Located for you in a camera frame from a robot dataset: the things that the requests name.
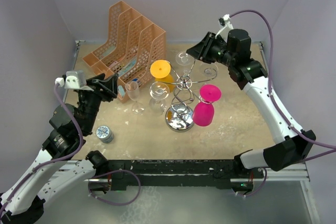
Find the clear champagne flute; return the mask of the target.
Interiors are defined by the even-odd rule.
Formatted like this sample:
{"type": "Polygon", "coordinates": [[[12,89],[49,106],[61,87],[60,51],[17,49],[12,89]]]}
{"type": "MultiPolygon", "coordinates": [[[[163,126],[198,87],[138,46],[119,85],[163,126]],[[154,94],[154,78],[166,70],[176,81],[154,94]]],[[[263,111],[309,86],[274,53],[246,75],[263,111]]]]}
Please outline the clear champagne flute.
{"type": "Polygon", "coordinates": [[[218,67],[214,63],[208,64],[202,62],[199,66],[199,72],[204,83],[208,83],[217,77],[218,67]]]}

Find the yellow plastic goblet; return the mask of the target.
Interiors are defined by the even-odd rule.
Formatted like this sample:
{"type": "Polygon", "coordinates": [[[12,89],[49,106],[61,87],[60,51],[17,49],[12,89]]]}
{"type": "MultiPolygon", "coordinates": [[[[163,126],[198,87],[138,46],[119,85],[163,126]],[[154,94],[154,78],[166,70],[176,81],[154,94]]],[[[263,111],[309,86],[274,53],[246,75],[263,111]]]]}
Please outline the yellow plastic goblet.
{"type": "Polygon", "coordinates": [[[171,75],[171,65],[166,60],[157,60],[151,64],[150,73],[158,82],[164,82],[170,92],[173,91],[174,85],[174,78],[171,75]]]}

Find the clear round wine glass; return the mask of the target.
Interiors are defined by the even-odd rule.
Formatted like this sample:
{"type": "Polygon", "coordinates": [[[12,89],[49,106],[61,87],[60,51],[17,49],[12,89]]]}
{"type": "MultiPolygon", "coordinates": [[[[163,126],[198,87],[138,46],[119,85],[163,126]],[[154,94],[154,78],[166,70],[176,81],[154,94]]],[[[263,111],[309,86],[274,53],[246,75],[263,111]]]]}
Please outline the clear round wine glass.
{"type": "Polygon", "coordinates": [[[170,90],[167,84],[163,82],[154,82],[149,89],[151,99],[149,107],[154,115],[162,115],[166,109],[165,99],[169,96],[170,90]]]}

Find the pink plastic goblet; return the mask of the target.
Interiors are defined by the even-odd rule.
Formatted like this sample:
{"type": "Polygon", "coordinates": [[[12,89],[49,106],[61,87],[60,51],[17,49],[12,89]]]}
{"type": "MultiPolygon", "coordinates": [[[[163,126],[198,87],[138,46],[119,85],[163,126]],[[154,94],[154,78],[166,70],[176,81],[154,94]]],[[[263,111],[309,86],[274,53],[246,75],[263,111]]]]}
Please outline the pink plastic goblet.
{"type": "Polygon", "coordinates": [[[200,88],[201,101],[195,106],[193,112],[193,122],[198,126],[209,126],[212,123],[215,109],[214,102],[217,102],[221,96],[221,90],[213,84],[205,84],[200,88]]]}

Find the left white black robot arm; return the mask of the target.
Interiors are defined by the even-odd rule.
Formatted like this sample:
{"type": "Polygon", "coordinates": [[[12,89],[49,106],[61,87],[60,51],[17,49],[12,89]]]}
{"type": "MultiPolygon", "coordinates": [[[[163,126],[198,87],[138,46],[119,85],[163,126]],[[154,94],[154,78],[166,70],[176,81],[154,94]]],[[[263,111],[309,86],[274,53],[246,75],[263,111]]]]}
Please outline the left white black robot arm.
{"type": "Polygon", "coordinates": [[[1,194],[1,223],[35,223],[56,196],[82,179],[107,174],[108,160],[100,151],[91,151],[75,168],[51,179],[82,149],[84,138],[92,134],[101,103],[117,98],[118,77],[101,73],[86,79],[82,71],[68,71],[55,80],[55,96],[59,96],[60,87],[72,89],[78,94],[77,106],[58,99],[60,105],[49,120],[53,130],[37,157],[18,182],[1,194]]]}

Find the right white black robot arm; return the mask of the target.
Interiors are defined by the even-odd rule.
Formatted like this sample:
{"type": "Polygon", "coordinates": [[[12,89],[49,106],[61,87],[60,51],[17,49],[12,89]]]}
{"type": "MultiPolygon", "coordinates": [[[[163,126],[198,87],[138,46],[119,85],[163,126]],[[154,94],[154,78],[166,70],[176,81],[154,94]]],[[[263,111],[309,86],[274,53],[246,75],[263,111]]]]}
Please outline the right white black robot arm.
{"type": "Polygon", "coordinates": [[[227,66],[231,79],[253,101],[269,127],[275,144],[235,156],[237,162],[233,170],[238,177],[246,177],[252,168],[269,167],[277,172],[301,162],[316,140],[313,130],[304,130],[269,87],[268,74],[259,61],[251,58],[250,47],[248,32],[233,29],[226,40],[208,32],[201,42],[186,51],[204,63],[218,62],[227,66]]]}

